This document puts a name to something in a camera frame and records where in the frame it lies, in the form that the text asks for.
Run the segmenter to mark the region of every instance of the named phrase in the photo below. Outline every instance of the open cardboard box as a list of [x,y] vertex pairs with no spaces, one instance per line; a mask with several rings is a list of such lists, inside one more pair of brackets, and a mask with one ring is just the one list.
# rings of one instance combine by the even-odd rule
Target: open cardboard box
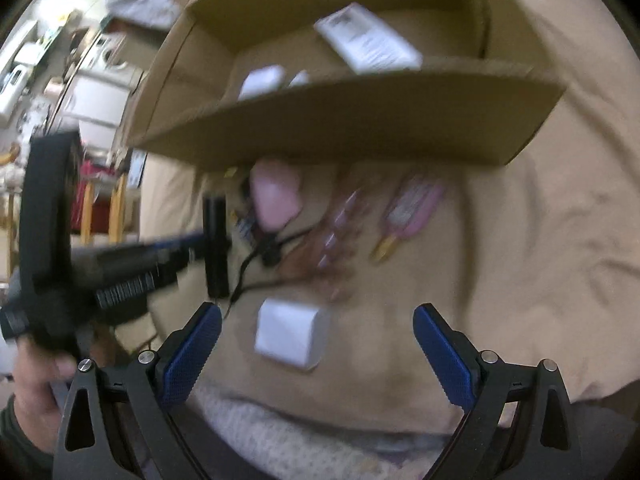
[[[516,0],[182,0],[129,143],[203,170],[437,156],[506,164],[563,91]],[[313,28],[357,2],[422,53],[420,70],[355,75]],[[238,102],[249,72],[310,83]]]

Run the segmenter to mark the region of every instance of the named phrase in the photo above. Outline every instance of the human hand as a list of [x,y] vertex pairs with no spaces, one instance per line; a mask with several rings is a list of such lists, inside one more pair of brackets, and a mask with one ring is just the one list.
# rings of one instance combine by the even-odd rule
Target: human hand
[[[117,351],[118,344],[109,330],[96,329],[90,352],[96,364],[112,365]],[[46,453],[53,453],[62,420],[49,384],[71,380],[76,365],[71,355],[49,352],[36,345],[30,336],[18,340],[14,367],[15,417],[25,436]]]

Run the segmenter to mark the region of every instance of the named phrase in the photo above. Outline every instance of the silver bolt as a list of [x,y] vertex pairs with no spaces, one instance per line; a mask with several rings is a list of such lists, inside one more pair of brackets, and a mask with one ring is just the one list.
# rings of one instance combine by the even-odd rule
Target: silver bolt
[[545,359],[544,361],[542,361],[542,365],[550,372],[555,372],[556,370],[558,370],[558,365],[551,359]]
[[148,365],[156,358],[156,353],[153,350],[145,350],[138,355],[138,362],[143,365]]
[[94,362],[91,361],[91,359],[82,359],[82,361],[80,361],[80,364],[78,365],[78,370],[80,370],[82,373],[88,372],[89,370],[91,370],[91,367],[93,365]]
[[482,361],[491,365],[498,362],[498,354],[493,350],[483,350],[480,357],[482,358]]

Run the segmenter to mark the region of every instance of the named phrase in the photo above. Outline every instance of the beige bed sheet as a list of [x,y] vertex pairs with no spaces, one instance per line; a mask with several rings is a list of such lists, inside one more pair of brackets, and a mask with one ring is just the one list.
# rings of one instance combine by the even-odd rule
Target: beige bed sheet
[[[330,344],[319,366],[303,374],[253,352],[267,296],[256,291],[234,307],[206,376],[320,422],[450,431],[460,412],[412,334],[412,310],[430,301],[479,349],[522,364],[554,359],[572,400],[604,397],[640,378],[640,61],[600,0],[522,1],[569,83],[532,143],[498,170],[431,164],[449,180],[446,198],[420,235],[380,267],[366,256],[404,168],[368,165],[385,179],[358,245],[358,295],[330,307]],[[320,216],[333,171],[305,168],[305,209],[292,230]],[[229,184],[150,157],[142,236],[197,228],[202,192]],[[234,253],[233,268],[241,257]],[[304,288],[269,295],[321,302]],[[168,333],[204,299],[203,267],[193,266],[151,309]]]

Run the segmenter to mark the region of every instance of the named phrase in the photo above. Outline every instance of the bed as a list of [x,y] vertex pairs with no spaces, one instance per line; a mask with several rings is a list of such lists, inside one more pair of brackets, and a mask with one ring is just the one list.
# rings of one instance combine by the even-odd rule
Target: bed
[[[412,337],[412,309],[425,301],[505,361],[554,359],[573,402],[640,378],[640,60],[601,0],[521,1],[568,83],[530,145],[498,170],[430,164],[449,181],[446,198],[393,268],[358,278],[367,292],[332,312],[312,373],[253,353],[260,301],[251,294],[225,322],[192,400],[258,468],[287,479],[314,478],[310,463],[318,478],[421,478],[461,416]],[[380,167],[390,188],[406,170]],[[303,171],[313,206],[292,229],[322,210],[314,197],[327,195],[335,168]],[[229,185],[150,156],[141,237],[198,228],[203,193]],[[153,298],[159,333],[183,326],[206,299],[204,283],[193,266]],[[633,413],[637,403],[616,408]],[[390,451],[402,459],[380,453]]]

